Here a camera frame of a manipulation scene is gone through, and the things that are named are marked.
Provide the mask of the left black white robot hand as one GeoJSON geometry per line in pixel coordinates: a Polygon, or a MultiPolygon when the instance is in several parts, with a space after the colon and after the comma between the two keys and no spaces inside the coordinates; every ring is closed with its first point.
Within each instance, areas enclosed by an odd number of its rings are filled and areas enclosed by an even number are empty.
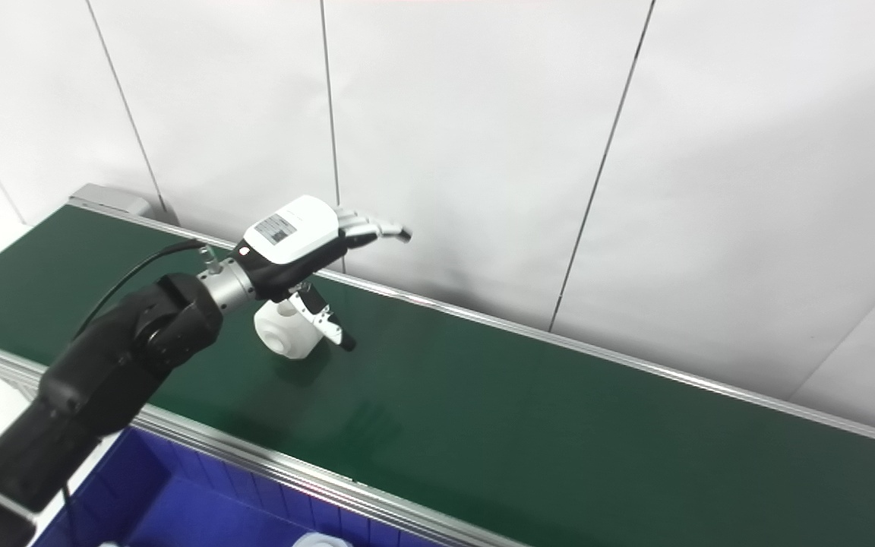
{"type": "Polygon", "coordinates": [[[230,259],[248,281],[251,299],[288,302],[324,338],[351,351],[355,339],[309,277],[348,251],[385,238],[410,242],[412,232],[400,223],[301,196],[247,228],[230,259]]]}

